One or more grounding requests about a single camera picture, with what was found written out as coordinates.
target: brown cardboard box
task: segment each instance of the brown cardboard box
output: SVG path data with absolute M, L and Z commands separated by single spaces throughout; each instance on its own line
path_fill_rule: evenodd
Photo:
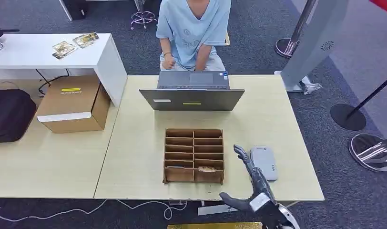
M 62 77 L 51 83 L 36 116 L 54 133 L 103 130 L 110 102 L 96 75 Z

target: robotic hand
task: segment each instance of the robotic hand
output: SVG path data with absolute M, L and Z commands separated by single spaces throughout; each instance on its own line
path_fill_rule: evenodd
M 261 172 L 255 167 L 254 162 L 248 157 L 245 150 L 234 145 L 234 151 L 238 154 L 248 173 L 253 185 L 253 195 L 246 200 L 235 199 L 227 193 L 220 193 L 220 197 L 228 206 L 237 210 L 257 212 L 260 211 L 263 218 L 262 224 L 268 229 L 300 229 L 295 217 L 283 205 L 278 204 L 269 187 L 269 184 Z

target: person's hand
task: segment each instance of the person's hand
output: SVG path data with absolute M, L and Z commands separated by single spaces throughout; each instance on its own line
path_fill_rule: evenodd
M 171 53 L 167 53 L 166 55 L 164 55 L 163 68 L 171 69 L 174 67 L 174 65 L 175 65 L 175 60 L 171 55 Z

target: white desk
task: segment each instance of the white desk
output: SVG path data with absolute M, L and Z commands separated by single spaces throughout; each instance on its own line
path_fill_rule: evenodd
M 80 34 L 4 34 L 0 42 L 0 79 L 41 79 L 34 69 L 45 69 L 46 78 L 65 74 L 57 69 L 70 69 L 74 75 L 97 74 L 112 102 L 119 106 L 127 73 L 110 33 L 84 49 L 78 48 L 61 60 L 52 56 L 53 46 L 61 41 L 72 42 Z
M 324 200 L 282 79 L 276 75 L 230 76 L 245 89 L 231 112 L 153 111 L 139 88 L 155 88 L 158 76 L 129 76 L 103 164 L 95 198 L 220 200 L 224 191 L 248 198 L 252 187 L 233 144 L 273 149 L 279 179 L 271 183 L 278 201 Z M 163 184 L 166 128 L 223 129 L 224 183 Z

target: black backpack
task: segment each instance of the black backpack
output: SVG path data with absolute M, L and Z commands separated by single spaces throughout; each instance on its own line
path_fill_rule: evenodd
M 23 90 L 0 90 L 0 142 L 22 138 L 36 112 L 36 104 Z

